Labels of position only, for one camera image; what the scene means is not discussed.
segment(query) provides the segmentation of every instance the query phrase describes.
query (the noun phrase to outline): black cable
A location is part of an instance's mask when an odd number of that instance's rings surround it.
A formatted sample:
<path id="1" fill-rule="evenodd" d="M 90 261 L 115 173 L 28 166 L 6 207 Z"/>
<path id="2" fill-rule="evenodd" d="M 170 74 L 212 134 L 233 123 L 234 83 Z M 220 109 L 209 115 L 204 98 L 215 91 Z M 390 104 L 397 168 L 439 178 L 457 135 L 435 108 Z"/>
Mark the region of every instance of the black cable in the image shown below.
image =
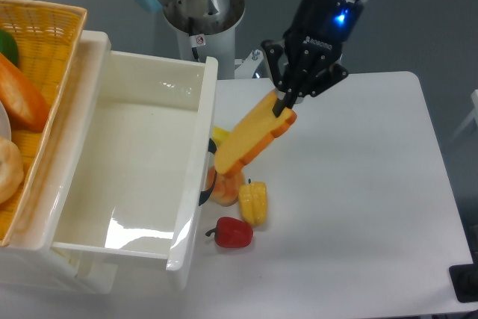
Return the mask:
<path id="1" fill-rule="evenodd" d="M 460 319 L 471 319 L 475 314 L 478 314 L 478 309 L 463 315 Z"/>

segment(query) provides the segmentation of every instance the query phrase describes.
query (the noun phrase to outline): white plastic bin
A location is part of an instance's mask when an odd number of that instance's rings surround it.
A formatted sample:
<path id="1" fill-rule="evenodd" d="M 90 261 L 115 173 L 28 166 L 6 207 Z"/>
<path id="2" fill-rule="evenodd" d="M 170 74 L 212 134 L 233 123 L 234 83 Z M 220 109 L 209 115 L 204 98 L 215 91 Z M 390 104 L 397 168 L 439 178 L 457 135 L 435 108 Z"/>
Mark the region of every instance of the white plastic bin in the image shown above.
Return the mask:
<path id="1" fill-rule="evenodd" d="M 37 198 L 0 251 L 51 275 L 30 283 L 3 280 L 0 271 L 0 281 L 105 293 L 117 265 L 132 265 L 166 270 L 181 289 L 206 173 L 217 61 L 110 52 L 103 33 L 85 31 L 85 39 L 104 53 L 92 64 L 91 51 L 80 47 L 76 66 L 95 67 L 96 78 L 72 80 L 35 180 Z"/>

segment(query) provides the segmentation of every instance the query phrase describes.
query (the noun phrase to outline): yellow bell pepper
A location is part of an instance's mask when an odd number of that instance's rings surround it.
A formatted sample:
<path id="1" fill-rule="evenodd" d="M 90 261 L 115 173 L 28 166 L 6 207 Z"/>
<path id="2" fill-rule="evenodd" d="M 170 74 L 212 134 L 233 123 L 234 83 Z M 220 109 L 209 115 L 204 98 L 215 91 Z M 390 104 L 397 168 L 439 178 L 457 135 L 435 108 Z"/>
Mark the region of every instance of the yellow bell pepper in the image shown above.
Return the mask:
<path id="1" fill-rule="evenodd" d="M 229 136 L 231 132 L 225 130 L 224 128 L 220 128 L 218 126 L 213 127 L 212 129 L 212 140 L 216 144 L 217 147 L 224 142 L 224 140 Z"/>
<path id="2" fill-rule="evenodd" d="M 239 187 L 239 206 L 242 218 L 251 226 L 259 226 L 267 218 L 267 187 L 263 182 L 252 182 Z"/>

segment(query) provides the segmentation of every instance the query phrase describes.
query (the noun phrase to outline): toy vegetable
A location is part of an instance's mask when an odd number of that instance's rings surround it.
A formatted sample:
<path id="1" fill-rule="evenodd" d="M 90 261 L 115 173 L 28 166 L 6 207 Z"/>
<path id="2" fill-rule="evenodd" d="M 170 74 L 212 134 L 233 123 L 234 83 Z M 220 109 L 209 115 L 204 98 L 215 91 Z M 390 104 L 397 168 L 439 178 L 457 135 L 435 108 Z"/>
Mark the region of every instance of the toy vegetable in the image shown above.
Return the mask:
<path id="1" fill-rule="evenodd" d="M 224 128 L 218 126 L 213 127 L 212 140 L 216 143 L 216 146 L 221 146 L 221 143 L 229 136 L 230 132 Z"/>
<path id="2" fill-rule="evenodd" d="M 242 218 L 251 226 L 259 226 L 267 218 L 267 187 L 263 182 L 252 182 L 239 187 L 239 206 Z"/>
<path id="3" fill-rule="evenodd" d="M 0 29 L 0 53 L 18 67 L 18 46 L 12 34 Z"/>
<path id="4" fill-rule="evenodd" d="M 214 167 L 211 167 L 206 181 L 207 188 L 212 186 L 213 180 Z M 234 205 L 238 201 L 239 187 L 244 184 L 244 181 L 244 174 L 242 172 L 236 173 L 229 178 L 218 173 L 211 193 L 211 199 L 224 207 Z"/>
<path id="5" fill-rule="evenodd" d="M 222 248 L 243 248 L 250 245 L 254 232 L 252 227 L 231 217 L 221 217 L 217 220 L 216 228 L 206 232 L 210 237 L 214 233 L 214 240 Z"/>

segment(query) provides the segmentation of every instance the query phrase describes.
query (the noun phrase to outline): wicker basket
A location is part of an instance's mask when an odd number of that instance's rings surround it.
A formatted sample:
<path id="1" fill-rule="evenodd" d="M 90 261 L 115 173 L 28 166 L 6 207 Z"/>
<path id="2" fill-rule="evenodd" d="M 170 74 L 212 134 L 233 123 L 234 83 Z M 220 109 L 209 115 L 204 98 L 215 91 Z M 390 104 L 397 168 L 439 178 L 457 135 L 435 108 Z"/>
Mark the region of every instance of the wicker basket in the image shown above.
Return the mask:
<path id="1" fill-rule="evenodd" d="M 86 18 L 87 11 L 80 7 L 43 1 L 0 0 L 0 29 L 13 35 L 19 48 L 19 68 L 51 105 L 42 133 L 12 131 L 12 141 L 23 156 L 26 177 L 13 197 L 0 204 L 0 247 L 8 245 L 26 201 L 34 194 L 31 185 Z"/>

